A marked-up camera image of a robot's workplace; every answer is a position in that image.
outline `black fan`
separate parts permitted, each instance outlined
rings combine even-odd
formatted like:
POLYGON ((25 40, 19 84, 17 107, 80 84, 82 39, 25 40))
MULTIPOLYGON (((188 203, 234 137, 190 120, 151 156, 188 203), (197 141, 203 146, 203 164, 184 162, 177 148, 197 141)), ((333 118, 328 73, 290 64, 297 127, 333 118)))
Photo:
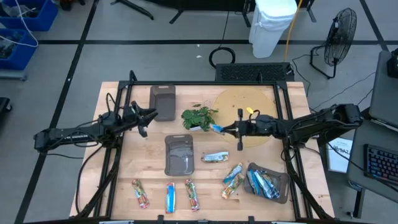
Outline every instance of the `black fan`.
POLYGON ((311 50, 310 65, 317 71, 322 73, 328 79, 336 76, 337 65, 346 57, 351 44, 353 43, 356 30, 356 13, 350 8, 341 10, 333 19, 326 42, 311 50), (313 52, 319 48, 325 48, 325 62, 333 66, 333 76, 327 75, 325 72, 314 66, 312 63, 313 52))

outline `blue bin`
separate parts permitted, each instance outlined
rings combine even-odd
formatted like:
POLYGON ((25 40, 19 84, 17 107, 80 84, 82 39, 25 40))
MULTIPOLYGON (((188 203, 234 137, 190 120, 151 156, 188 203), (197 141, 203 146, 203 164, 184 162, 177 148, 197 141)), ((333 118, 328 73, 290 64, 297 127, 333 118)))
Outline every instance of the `blue bin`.
MULTIPOLYGON (((3 3, 13 7, 15 0, 3 0, 3 3)), ((26 26, 31 31, 48 31, 57 16, 58 8, 51 0, 18 0, 19 5, 42 6, 35 18, 24 18, 26 26)), ((0 22, 8 29, 26 29, 20 17, 0 17, 0 22)))
MULTIPOLYGON (((35 40, 25 30, 0 29, 0 35, 3 37, 12 36, 14 32, 18 32, 22 36, 21 40, 19 41, 20 43, 30 45, 36 44, 35 40)), ((8 58, 0 58, 0 68, 13 70, 25 69, 35 50, 36 47, 16 45, 8 58)))

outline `tan circular mat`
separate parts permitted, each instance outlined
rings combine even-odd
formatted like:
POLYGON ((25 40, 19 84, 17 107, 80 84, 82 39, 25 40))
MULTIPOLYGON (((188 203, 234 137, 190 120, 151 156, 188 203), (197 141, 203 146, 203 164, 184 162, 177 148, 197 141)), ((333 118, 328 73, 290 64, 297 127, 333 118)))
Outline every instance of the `tan circular mat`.
MULTIPOLYGON (((238 120, 238 108, 243 109, 243 120, 249 119, 247 107, 253 110, 259 110, 261 114, 268 114, 277 118, 277 112, 274 102, 272 102, 260 90, 248 87, 234 87, 225 90, 217 96, 213 103, 213 109, 218 113, 213 115, 213 119, 217 125, 222 127, 233 124, 238 120)), ((225 134, 224 139, 231 144, 237 144, 238 140, 230 135, 225 134)), ((243 137, 243 147, 253 147, 264 144, 269 137, 243 137)))

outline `desk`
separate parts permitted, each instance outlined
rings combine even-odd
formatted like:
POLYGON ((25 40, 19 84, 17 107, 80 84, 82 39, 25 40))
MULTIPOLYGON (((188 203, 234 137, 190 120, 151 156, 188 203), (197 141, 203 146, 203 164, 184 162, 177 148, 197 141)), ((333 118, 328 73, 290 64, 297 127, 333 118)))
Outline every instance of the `desk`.
MULTIPOLYGON (((104 82, 99 93, 95 118, 107 112, 105 96, 109 92, 116 96, 118 83, 104 82)), ((189 132, 182 126, 180 115, 182 111, 191 108, 197 103, 212 105, 215 98, 223 91, 236 86, 210 86, 210 85, 177 85, 176 86, 176 119, 171 122, 153 121, 149 125, 148 138, 142 138, 137 129, 125 132, 121 162, 119 166, 116 191, 113 202, 112 219, 130 220, 156 220, 158 215, 165 215, 165 220, 236 220, 247 221, 248 216, 254 216, 256 221, 261 220, 294 220, 294 211, 289 195, 286 204, 278 204, 263 198, 247 194, 240 187, 228 200, 221 198, 224 185, 221 180, 229 170, 242 162, 246 168, 250 162, 255 162, 278 172, 286 172, 285 163, 280 159, 282 150, 281 140, 271 138, 265 144, 257 147, 245 148, 237 151, 235 144, 229 144, 215 133, 189 132), (191 134, 195 157, 195 171, 189 177, 169 177, 164 174, 165 169, 165 143, 164 139, 170 134, 191 134), (230 153, 228 162, 217 164, 202 163, 200 157, 203 153, 214 150, 227 150, 230 153), (190 210, 188 196, 183 181, 193 179, 201 209, 197 212, 190 210), (131 186, 132 179, 140 179, 149 198, 150 205, 146 209, 139 208, 137 198, 131 186), (176 187, 176 212, 165 214, 166 183, 174 182, 176 187)), ((271 100, 275 101, 274 91, 271 86, 252 86, 261 90, 271 100)), ((134 85, 131 101, 147 108, 149 106, 150 86, 134 85)), ((302 83, 288 83, 290 104, 293 116, 299 117, 309 114, 307 99, 302 83)), ((307 146, 318 150, 317 142, 310 140, 307 146)), ((87 148, 85 158, 93 151, 87 148)), ((97 189, 100 173, 104 160, 105 149, 102 149, 87 163, 80 185, 79 204, 82 208, 92 197, 97 189)), ((316 198, 325 211, 334 217, 322 161, 318 154, 302 150, 303 169, 309 191, 316 198)), ((304 205, 300 190, 297 188, 301 216, 305 216, 304 205)), ((103 196, 101 213, 105 212, 108 193, 103 196)), ((71 215, 76 214, 72 206, 71 215)))

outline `gray floor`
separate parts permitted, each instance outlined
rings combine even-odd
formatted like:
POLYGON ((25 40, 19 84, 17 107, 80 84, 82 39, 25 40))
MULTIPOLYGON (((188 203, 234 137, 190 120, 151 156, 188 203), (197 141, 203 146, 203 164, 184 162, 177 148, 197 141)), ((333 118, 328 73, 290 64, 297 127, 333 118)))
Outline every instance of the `gray floor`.
MULTIPOLYGON (((73 5, 70 12, 60 11, 49 32, 35 32, 40 40, 79 40, 93 0, 86 6, 73 5)), ((184 12, 175 24, 168 21, 176 11, 133 0, 155 16, 154 21, 138 14, 122 4, 111 6, 111 0, 98 3, 88 40, 177 40, 221 39, 226 12, 184 12)), ((395 0, 367 1, 384 40, 396 40, 395 16, 398 2, 395 0)), ((377 40, 359 0, 317 0, 313 13, 317 23, 301 11, 292 33, 292 40, 325 40, 331 20, 341 9, 350 7, 358 15, 355 40, 377 40)), ((248 39, 249 28, 242 16, 230 13, 226 39, 248 39)), ((226 45, 236 52, 236 62, 281 62, 284 45, 278 45, 271 57, 256 59, 251 45, 226 45)), ((11 98, 14 110, 0 129, 0 223, 14 221, 30 175, 37 152, 33 150, 33 135, 49 126, 65 77, 70 69, 76 45, 40 45, 25 72, 26 82, 0 80, 0 96, 11 98)), ((126 79, 133 69, 139 80, 214 80, 215 71, 208 64, 208 55, 217 45, 85 45, 78 62, 58 127, 72 127, 93 117, 101 82, 126 79)), ((312 45, 291 45, 288 61, 309 53, 312 45)), ((398 46, 389 45, 389 50, 398 46)), ((308 101, 316 107, 331 96, 341 92, 352 83, 368 76, 376 69, 380 45, 353 45, 345 60, 338 66, 334 80, 326 80, 308 64, 308 57, 296 60, 299 72, 311 81, 308 101)), ((223 52, 215 55, 215 62, 229 62, 230 56, 223 52)), ((323 57, 315 63, 328 73, 323 57)), ((296 75, 297 81, 303 81, 296 75)), ((346 90, 343 94, 322 104, 357 104, 372 88, 374 75, 346 90)), ((360 108, 369 106, 370 97, 360 108)), ((79 148, 65 146, 58 153, 81 156, 79 148)), ((34 197, 25 221, 67 218, 75 192, 80 160, 48 157, 40 176, 34 197)), ((336 217, 349 219, 345 212, 354 206, 356 192, 348 188, 341 177, 326 173, 336 217)), ((398 205, 368 192, 365 198, 362 222, 394 223, 398 205)))

